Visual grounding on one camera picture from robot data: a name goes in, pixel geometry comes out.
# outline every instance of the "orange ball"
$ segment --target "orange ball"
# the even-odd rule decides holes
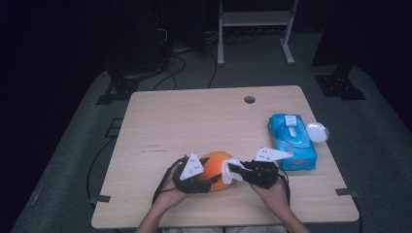
[[[232,155],[230,155],[227,152],[224,151],[214,151],[214,152],[210,152],[204,156],[202,156],[202,158],[206,158],[208,157],[209,160],[203,164],[204,167],[204,171],[203,173],[199,174],[199,179],[200,180],[210,180],[213,177],[219,175],[222,173],[222,164],[224,160],[227,160],[229,158],[232,157]],[[216,183],[213,183],[211,186],[211,191],[216,191],[216,190],[221,190],[224,189],[228,186],[230,186],[230,184],[224,184],[222,182],[222,178],[219,178],[218,181]]]

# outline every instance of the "white open lid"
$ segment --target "white open lid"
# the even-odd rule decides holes
[[[329,131],[319,122],[310,122],[306,125],[306,131],[309,138],[314,143],[325,142],[328,138]]]

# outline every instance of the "blue wipes package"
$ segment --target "blue wipes package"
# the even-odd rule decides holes
[[[268,127],[275,149],[292,154],[292,157],[278,161],[280,168],[283,170],[316,168],[318,156],[301,116],[275,114],[269,119]]]

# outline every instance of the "dark background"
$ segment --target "dark background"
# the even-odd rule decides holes
[[[217,29],[216,0],[176,0],[167,6],[155,0],[121,2],[0,1],[0,232],[13,227],[101,72],[108,67],[136,73],[164,68],[167,47],[158,43],[159,26],[169,27],[172,39],[198,46],[203,32],[192,28]],[[248,11],[283,8],[288,2],[225,0],[225,6]],[[313,64],[335,65],[348,54],[411,129],[409,9],[407,1],[300,0],[293,30],[324,29]]]

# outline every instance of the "table top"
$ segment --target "table top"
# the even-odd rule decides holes
[[[92,225],[137,227],[152,204],[166,169],[185,154],[222,150],[250,161],[260,147],[273,148],[267,123],[273,114],[316,121],[298,86],[261,86],[134,93],[126,110]],[[327,143],[315,145],[317,168],[288,171],[291,207],[303,222],[359,218]],[[245,182],[195,194],[169,210],[160,227],[279,224]]]

